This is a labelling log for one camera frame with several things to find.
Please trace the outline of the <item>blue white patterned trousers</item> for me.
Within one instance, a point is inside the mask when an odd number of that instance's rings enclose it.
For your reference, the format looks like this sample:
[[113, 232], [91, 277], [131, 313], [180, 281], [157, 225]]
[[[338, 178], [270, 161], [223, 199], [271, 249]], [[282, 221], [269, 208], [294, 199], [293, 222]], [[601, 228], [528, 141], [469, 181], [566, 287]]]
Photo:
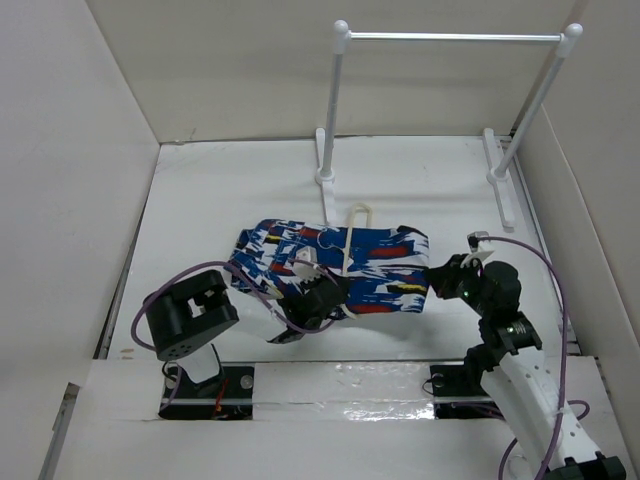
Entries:
[[[317, 233], [325, 225], [309, 222], [264, 219], [243, 230], [229, 263], [241, 269], [258, 289], [274, 299], [299, 291], [302, 280], [292, 271], [298, 249], [311, 246], [324, 270], [341, 276], [346, 229]], [[429, 261], [429, 238], [419, 230], [400, 225], [390, 229], [355, 228], [349, 261], [347, 307], [358, 315], [374, 313], [420, 313], [426, 301], [428, 283], [423, 269]]]

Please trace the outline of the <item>beige plastic hanger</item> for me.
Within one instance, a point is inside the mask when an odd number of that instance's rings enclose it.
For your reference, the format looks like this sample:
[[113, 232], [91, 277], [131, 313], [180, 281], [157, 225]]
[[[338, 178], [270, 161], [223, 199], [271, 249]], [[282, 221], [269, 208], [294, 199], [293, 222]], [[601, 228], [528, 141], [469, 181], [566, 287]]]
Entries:
[[[318, 243], [318, 245], [320, 246], [321, 249], [329, 249], [329, 246], [324, 246], [321, 242], [321, 236], [323, 233], [325, 233], [326, 231], [331, 231], [331, 230], [339, 230], [340, 228], [344, 228], [346, 229], [346, 233], [345, 233], [345, 240], [344, 240], [344, 245], [342, 247], [339, 247], [339, 249], [341, 250], [342, 254], [343, 254], [343, 260], [342, 260], [342, 265], [340, 268], [340, 273], [341, 276], [344, 277], [345, 279], [349, 279], [349, 261], [350, 261], [350, 252], [351, 252], [351, 245], [352, 245], [352, 238], [353, 238], [353, 231], [355, 228], [355, 217], [358, 213], [365, 213], [366, 214], [366, 228], [371, 228], [372, 226], [372, 221], [373, 221], [373, 209], [372, 207], [370, 207], [369, 205], [363, 203], [363, 202], [358, 202], [358, 203], [354, 203], [349, 210], [348, 216], [347, 216], [347, 226], [346, 227], [335, 227], [335, 226], [331, 226], [331, 225], [325, 225], [323, 229], [321, 229], [317, 235], [316, 235], [316, 241]], [[354, 319], [354, 320], [358, 320], [361, 315], [358, 315], [354, 312], [352, 312], [346, 304], [342, 304], [341, 305], [341, 309], [343, 311], [343, 313], [346, 315], [346, 317]]]

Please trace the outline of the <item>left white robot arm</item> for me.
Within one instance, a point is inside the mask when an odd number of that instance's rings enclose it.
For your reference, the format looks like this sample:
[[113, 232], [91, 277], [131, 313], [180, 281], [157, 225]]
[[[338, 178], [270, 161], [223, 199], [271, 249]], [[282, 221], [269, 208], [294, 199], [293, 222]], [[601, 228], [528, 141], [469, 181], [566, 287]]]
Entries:
[[[286, 329], [269, 342], [284, 345], [323, 331], [338, 319], [348, 293], [349, 281], [333, 273], [304, 281], [299, 291], [277, 300]], [[132, 324], [131, 337], [141, 346], [145, 343], [137, 328], [142, 318], [152, 339], [147, 348], [173, 366], [176, 387], [201, 398], [222, 389], [227, 375], [213, 340], [239, 322], [239, 313], [219, 271], [206, 270], [148, 295]]]

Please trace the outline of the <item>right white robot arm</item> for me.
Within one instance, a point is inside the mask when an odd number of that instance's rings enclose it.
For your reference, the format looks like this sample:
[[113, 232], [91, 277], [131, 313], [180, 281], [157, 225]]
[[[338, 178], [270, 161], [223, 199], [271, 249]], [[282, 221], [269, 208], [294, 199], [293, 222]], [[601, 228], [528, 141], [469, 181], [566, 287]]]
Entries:
[[520, 309], [521, 283], [510, 264], [482, 264], [457, 254], [425, 277], [436, 296], [460, 299], [479, 316], [481, 343], [468, 349], [462, 381], [486, 393], [514, 433], [537, 479], [624, 479], [616, 456], [606, 456], [566, 400], [565, 379], [554, 378], [542, 341]]

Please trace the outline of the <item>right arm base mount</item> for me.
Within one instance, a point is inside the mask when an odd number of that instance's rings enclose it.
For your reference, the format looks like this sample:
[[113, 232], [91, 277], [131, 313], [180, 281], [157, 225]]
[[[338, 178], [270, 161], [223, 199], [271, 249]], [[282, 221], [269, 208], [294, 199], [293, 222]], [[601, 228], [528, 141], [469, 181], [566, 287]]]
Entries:
[[502, 418], [499, 408], [469, 377], [462, 363], [431, 364], [423, 390], [432, 396], [437, 420]]

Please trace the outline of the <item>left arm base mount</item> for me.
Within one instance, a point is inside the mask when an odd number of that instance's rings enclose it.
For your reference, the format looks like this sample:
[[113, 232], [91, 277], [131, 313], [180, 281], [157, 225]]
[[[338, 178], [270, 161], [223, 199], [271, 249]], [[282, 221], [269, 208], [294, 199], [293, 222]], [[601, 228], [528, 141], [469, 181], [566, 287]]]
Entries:
[[159, 416], [165, 420], [244, 421], [253, 419], [255, 366], [224, 364], [222, 373], [198, 387], [174, 365], [164, 369]]

